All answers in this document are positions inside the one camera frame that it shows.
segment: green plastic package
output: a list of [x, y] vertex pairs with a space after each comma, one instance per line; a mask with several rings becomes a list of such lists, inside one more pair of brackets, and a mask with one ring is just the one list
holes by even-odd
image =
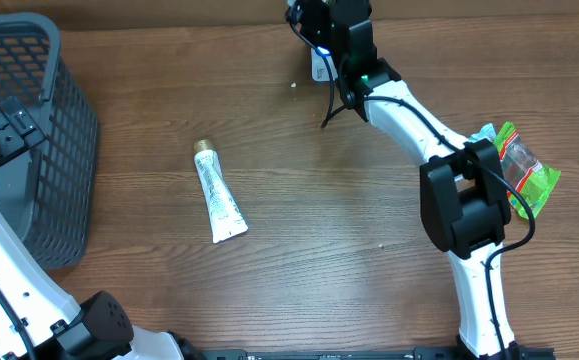
[[[515, 126], [510, 122], [502, 127], [494, 145], [500, 154], [505, 179], [527, 201], [534, 216], [538, 216], [560, 179], [560, 171], [541, 164], [522, 143]], [[516, 197], [511, 193], [507, 195], [511, 206], [518, 211], [520, 216], [528, 219], [527, 212]]]

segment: cable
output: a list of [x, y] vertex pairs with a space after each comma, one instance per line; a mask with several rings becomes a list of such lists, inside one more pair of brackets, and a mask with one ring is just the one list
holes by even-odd
[[27, 333], [27, 329], [25, 328], [20, 318], [16, 315], [16, 312], [7, 301], [7, 298], [2, 294], [0, 291], [0, 306], [5, 311], [11, 323], [13, 323], [15, 330], [20, 334], [20, 338], [22, 338], [22, 342], [25, 344], [25, 348], [27, 349], [27, 354], [29, 360], [36, 360], [36, 353], [34, 352], [33, 342], [29, 337], [29, 333]]
[[325, 126], [327, 126], [327, 123], [329, 123], [329, 120], [331, 120], [335, 116], [332, 114], [332, 110], [333, 110], [334, 96], [336, 93], [336, 86], [333, 80], [333, 72], [331, 71], [331, 65], [329, 65], [329, 59], [327, 59], [327, 57], [323, 53], [321, 53], [320, 50], [314, 44], [311, 43], [311, 41], [307, 40], [307, 38], [304, 37], [298, 31], [298, 29], [296, 29], [296, 24], [289, 23], [289, 26], [291, 26], [291, 30], [294, 32], [294, 34], [296, 34], [296, 36], [298, 36], [302, 41], [304, 41], [304, 43], [307, 44], [307, 46], [312, 48], [316, 52], [316, 54], [318, 54], [318, 56], [322, 58], [322, 60], [325, 62], [325, 66], [327, 67], [327, 74], [329, 75], [329, 109], [327, 110], [327, 116], [325, 116], [325, 120], [322, 122], [322, 125], [320, 125], [321, 128], [324, 128]]
[[527, 235], [522, 240], [520, 240], [514, 244], [507, 245], [507, 246], [503, 247], [502, 249], [498, 249], [498, 250], [494, 251], [493, 254], [489, 255], [489, 257], [487, 258], [487, 261], [483, 264], [485, 266], [485, 280], [487, 283], [487, 296], [489, 298], [489, 308], [491, 310], [491, 321], [493, 322], [494, 328], [496, 329], [496, 335], [498, 337], [498, 344], [500, 346], [500, 352], [502, 353], [502, 358], [507, 359], [506, 346], [505, 346], [504, 340], [502, 338], [502, 333], [500, 332], [500, 323], [498, 322], [498, 316], [496, 314], [496, 307], [495, 307], [495, 303], [494, 303], [494, 299], [493, 299], [493, 287], [491, 285], [491, 269], [492, 269], [491, 263], [492, 263], [493, 259], [496, 258], [496, 256], [504, 254], [507, 251], [515, 250], [521, 246], [524, 246], [531, 240], [531, 238], [533, 237], [533, 235], [536, 232], [536, 218], [534, 217], [534, 214], [533, 214], [533, 211], [531, 210], [531, 207], [529, 206], [529, 204], [527, 204], [527, 201], [518, 193], [518, 191], [516, 191], [516, 189], [507, 180], [500, 177], [498, 174], [493, 172], [491, 169], [482, 166], [478, 162], [477, 159], [470, 157], [463, 150], [458, 149], [456, 146], [454, 146], [452, 143], [450, 143], [447, 140], [447, 138], [444, 137], [444, 135], [442, 135], [438, 130], [436, 130], [436, 128], [433, 127], [433, 125], [431, 125], [429, 120], [415, 106], [409, 104], [408, 102], [406, 102], [404, 100], [390, 98], [387, 96], [368, 96], [368, 97], [363, 98], [363, 102], [366, 102], [366, 101], [386, 101], [386, 102], [395, 103], [395, 104], [398, 104], [404, 108], [407, 108], [414, 115], [416, 115], [418, 117], [418, 119], [420, 119], [420, 121], [429, 129], [429, 131], [431, 131], [431, 133], [438, 139], [438, 141], [440, 141], [441, 144], [443, 144], [444, 146], [448, 147], [449, 149], [451, 149], [452, 151], [454, 151], [456, 153], [462, 152], [463, 154], [465, 154], [468, 157], [469, 161], [471, 163], [473, 163], [476, 167], [478, 167], [480, 170], [486, 172], [487, 174], [491, 175], [494, 179], [496, 179], [498, 182], [500, 182], [513, 196], [516, 197], [516, 199], [518, 199], [518, 202], [520, 202], [520, 205], [527, 212], [527, 217], [529, 218], [529, 231], [527, 231]]

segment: brown wooden surface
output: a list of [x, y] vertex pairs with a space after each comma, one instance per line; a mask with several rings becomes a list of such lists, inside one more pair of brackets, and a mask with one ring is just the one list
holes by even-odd
[[[579, 0], [372, 0], [374, 19], [579, 14]], [[286, 0], [0, 0], [0, 13], [33, 11], [64, 30], [280, 24]]]
[[[579, 359], [579, 16], [379, 22], [375, 38], [450, 127], [513, 121], [562, 170], [504, 281], [517, 339]], [[353, 113], [318, 128], [327, 87], [286, 26], [63, 40], [102, 131], [88, 254], [52, 273], [78, 301], [106, 289], [135, 324], [201, 348], [454, 343], [453, 279], [420, 224], [418, 170]], [[192, 162], [203, 138], [250, 224], [221, 245]], [[525, 231], [516, 218], [507, 237]]]

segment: gray plastic basket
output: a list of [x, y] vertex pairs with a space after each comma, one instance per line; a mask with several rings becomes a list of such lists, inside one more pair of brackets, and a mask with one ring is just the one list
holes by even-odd
[[0, 211], [43, 268], [74, 265], [88, 239], [98, 120], [44, 16], [0, 15], [0, 102], [10, 96], [46, 140], [0, 168]]

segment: black cable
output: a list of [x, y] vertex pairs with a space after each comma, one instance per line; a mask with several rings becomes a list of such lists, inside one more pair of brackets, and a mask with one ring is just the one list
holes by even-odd
[[332, 114], [332, 110], [333, 110], [333, 101], [336, 93], [336, 86], [333, 80], [333, 72], [331, 71], [331, 65], [329, 65], [329, 59], [327, 59], [327, 57], [323, 53], [321, 53], [320, 50], [318, 50], [318, 48], [311, 43], [311, 41], [307, 40], [306, 37], [302, 36], [302, 34], [298, 31], [298, 29], [296, 29], [296, 24], [289, 23], [289, 26], [291, 26], [291, 30], [296, 34], [296, 36], [300, 38], [300, 40], [304, 41], [304, 43], [307, 44], [307, 46], [312, 48], [316, 52], [316, 54], [318, 54], [318, 56], [322, 58], [322, 60], [325, 62], [325, 66], [327, 67], [327, 74], [329, 75], [329, 109], [327, 110], [327, 116], [325, 116], [325, 120], [322, 122], [322, 125], [320, 125], [321, 128], [324, 128], [325, 126], [327, 126], [329, 120], [331, 120], [331, 118], [335, 116]]
[[[442, 135], [438, 130], [436, 130], [435, 127], [433, 127], [433, 125], [429, 122], [429, 120], [427, 120], [427, 118], [415, 106], [409, 104], [408, 102], [401, 100], [401, 99], [390, 98], [387, 96], [368, 96], [368, 97], [363, 98], [363, 102], [365, 102], [365, 101], [386, 101], [386, 102], [395, 103], [395, 104], [398, 104], [404, 108], [407, 108], [414, 115], [416, 115], [418, 117], [418, 119], [420, 119], [420, 121], [429, 129], [429, 131], [431, 131], [431, 133], [438, 139], [438, 141], [440, 141], [441, 144], [443, 144], [444, 146], [448, 147], [449, 149], [451, 149], [452, 151], [454, 151], [456, 153], [460, 153], [460, 152], [464, 153], [462, 150], [458, 149], [456, 146], [454, 146], [452, 143], [450, 143], [447, 140], [447, 138], [444, 137], [444, 135]], [[522, 240], [520, 240], [514, 244], [507, 245], [507, 246], [503, 247], [502, 249], [498, 249], [498, 250], [494, 251], [493, 254], [491, 254], [487, 258], [487, 261], [483, 264], [485, 266], [485, 280], [487, 283], [487, 296], [489, 298], [489, 308], [491, 309], [491, 321], [493, 322], [494, 328], [496, 329], [496, 335], [498, 337], [498, 343], [500, 345], [500, 351], [503, 355], [502, 357], [503, 357], [503, 359], [507, 359], [506, 346], [505, 346], [504, 340], [502, 338], [502, 333], [500, 332], [500, 323], [498, 322], [498, 316], [496, 314], [496, 307], [495, 307], [494, 298], [493, 298], [493, 287], [491, 285], [491, 273], [490, 273], [491, 269], [492, 269], [491, 263], [492, 263], [493, 259], [496, 258], [496, 256], [503, 254], [503, 253], [506, 253], [507, 251], [517, 249], [523, 245], [526, 245], [531, 240], [534, 233], [536, 232], [536, 218], [533, 215], [533, 211], [531, 210], [531, 207], [529, 206], [529, 204], [527, 204], [527, 201], [525, 201], [525, 199], [518, 193], [518, 191], [516, 191], [516, 189], [507, 180], [500, 177], [498, 174], [493, 172], [491, 169], [482, 166], [477, 161], [477, 159], [471, 158], [467, 153], [464, 153], [464, 154], [467, 155], [467, 157], [469, 158], [469, 161], [471, 163], [473, 163], [476, 167], [478, 167], [480, 170], [486, 172], [487, 174], [491, 175], [494, 179], [496, 179], [498, 182], [500, 182], [505, 188], [507, 188], [507, 190], [509, 192], [511, 192], [511, 194], [513, 196], [515, 196], [516, 199], [518, 199], [518, 202], [520, 202], [520, 205], [525, 209], [525, 211], [527, 212], [527, 217], [529, 218], [529, 231], [527, 231], [527, 235]]]
[[2, 309], [9, 317], [9, 320], [13, 323], [15, 330], [20, 334], [20, 338], [27, 349], [29, 360], [36, 360], [36, 353], [34, 352], [33, 342], [29, 337], [29, 333], [27, 333], [27, 329], [22, 321], [20, 321], [18, 315], [16, 315], [16, 312], [11, 307], [11, 304], [9, 304], [9, 301], [7, 301], [7, 298], [2, 294], [2, 291], [0, 291], [0, 306], [2, 306]]

